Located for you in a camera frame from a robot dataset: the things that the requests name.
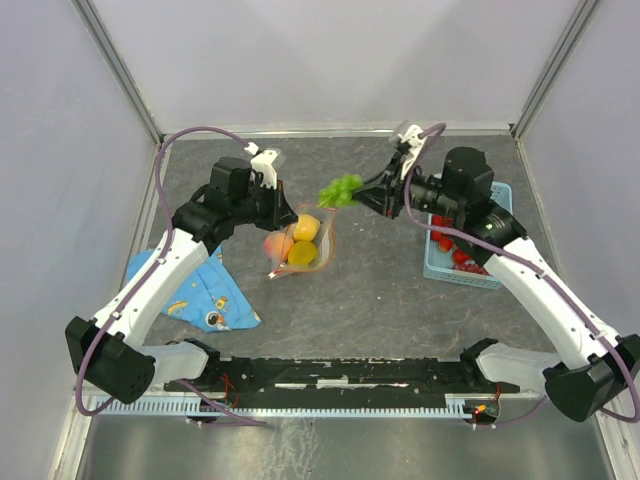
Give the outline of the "yellow lemon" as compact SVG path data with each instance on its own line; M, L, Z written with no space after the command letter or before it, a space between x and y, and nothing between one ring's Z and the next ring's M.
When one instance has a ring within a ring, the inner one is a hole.
M320 229L321 222L310 214L300 214L298 221L293 227L292 238L295 242L312 242Z

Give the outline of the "orange peach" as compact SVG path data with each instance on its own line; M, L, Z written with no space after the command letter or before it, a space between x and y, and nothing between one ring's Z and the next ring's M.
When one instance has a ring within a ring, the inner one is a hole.
M294 240L284 232L271 232L263 242L264 252L271 258L286 259Z

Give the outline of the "clear zip top bag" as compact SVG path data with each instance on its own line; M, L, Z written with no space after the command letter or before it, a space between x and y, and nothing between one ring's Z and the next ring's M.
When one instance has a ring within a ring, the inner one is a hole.
M270 233L263 250L271 261L269 279L290 274L315 273L331 261L335 249L336 208L302 203L294 208L298 220Z

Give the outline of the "green grapes bunch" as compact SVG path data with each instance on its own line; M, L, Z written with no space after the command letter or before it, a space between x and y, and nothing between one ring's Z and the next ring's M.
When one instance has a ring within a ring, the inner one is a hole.
M318 193L317 205L321 208L344 208L357 204L354 192L363 186L358 174L345 174L333 179L330 184Z

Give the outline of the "light blue plastic basket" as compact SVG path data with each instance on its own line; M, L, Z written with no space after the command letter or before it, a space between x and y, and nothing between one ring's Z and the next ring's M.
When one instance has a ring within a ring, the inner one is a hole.
M510 213L513 212L512 188L509 184L494 181L491 186L491 199ZM430 234L427 234L423 266L423 276L426 279L489 290L502 287L502 283L490 275L455 270L453 266L453 253L442 252Z

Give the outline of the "purple grapes bunch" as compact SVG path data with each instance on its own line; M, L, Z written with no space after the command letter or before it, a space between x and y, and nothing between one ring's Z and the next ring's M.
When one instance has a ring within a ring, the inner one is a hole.
M463 264L455 264L453 269L460 272L466 272L475 275L484 275L488 276L488 271L476 263L463 263Z

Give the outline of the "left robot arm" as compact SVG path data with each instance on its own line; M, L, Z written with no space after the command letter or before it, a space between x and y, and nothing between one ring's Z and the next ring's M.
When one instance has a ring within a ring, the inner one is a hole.
M188 379L209 390L219 383L221 366L211 348L196 341L147 347L144 339L176 290L236 227L276 231L296 222L277 177L278 155L268 149L251 160L218 160L208 183L175 211L160 245L115 298L91 319L68 323L65 339L79 384L131 404L156 384Z

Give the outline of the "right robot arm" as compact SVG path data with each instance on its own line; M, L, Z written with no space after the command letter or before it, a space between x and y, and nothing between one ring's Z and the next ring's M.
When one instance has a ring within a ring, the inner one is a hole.
M458 368L467 389L508 383L546 396L566 417L582 422L620 393L639 401L639 337L621 336L600 320L547 264L524 227L491 198L494 172L483 152L456 147L438 176L415 172L422 152L400 145L386 168L353 198L395 218L400 211L452 220L445 234L496 278L553 344L552 353L516 349L487 340Z

